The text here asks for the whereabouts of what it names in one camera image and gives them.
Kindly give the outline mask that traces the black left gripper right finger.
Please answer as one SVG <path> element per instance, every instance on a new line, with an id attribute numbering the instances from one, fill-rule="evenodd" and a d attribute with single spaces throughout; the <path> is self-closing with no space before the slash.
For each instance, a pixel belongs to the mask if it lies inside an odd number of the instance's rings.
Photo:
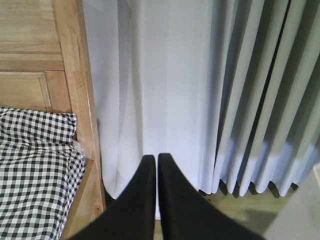
<path id="1" fill-rule="evenodd" d="M 263 239 L 201 196 L 169 153 L 158 155 L 158 203 L 165 240 Z"/>

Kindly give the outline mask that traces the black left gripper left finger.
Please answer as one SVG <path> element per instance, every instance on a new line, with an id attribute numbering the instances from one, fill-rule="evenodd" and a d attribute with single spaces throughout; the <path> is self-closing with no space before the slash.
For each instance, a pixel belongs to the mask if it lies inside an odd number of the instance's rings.
<path id="1" fill-rule="evenodd" d="M 155 229 L 156 163 L 144 155 L 120 196 L 71 240 L 152 240 Z"/>

